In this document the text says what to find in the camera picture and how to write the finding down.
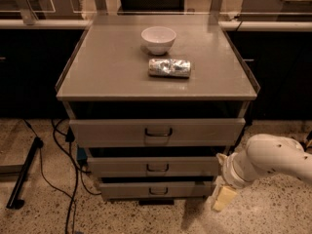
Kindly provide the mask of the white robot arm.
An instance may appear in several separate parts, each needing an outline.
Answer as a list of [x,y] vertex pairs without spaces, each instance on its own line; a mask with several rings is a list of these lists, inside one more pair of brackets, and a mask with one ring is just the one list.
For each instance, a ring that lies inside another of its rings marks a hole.
[[295,139],[258,134],[246,147],[229,156],[217,153],[224,184],[217,191],[213,210],[221,212],[237,195],[238,189],[252,185],[262,177],[284,174],[312,183],[312,155]]

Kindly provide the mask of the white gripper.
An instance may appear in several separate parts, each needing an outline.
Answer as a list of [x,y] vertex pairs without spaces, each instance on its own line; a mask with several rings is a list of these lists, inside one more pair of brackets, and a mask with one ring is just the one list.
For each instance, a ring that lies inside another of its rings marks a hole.
[[237,196],[236,189],[245,188],[251,185],[253,181],[248,178],[251,163],[248,161],[245,152],[232,153],[229,156],[217,153],[216,158],[221,165],[222,178],[230,185],[218,185],[214,190],[212,209],[221,212]]

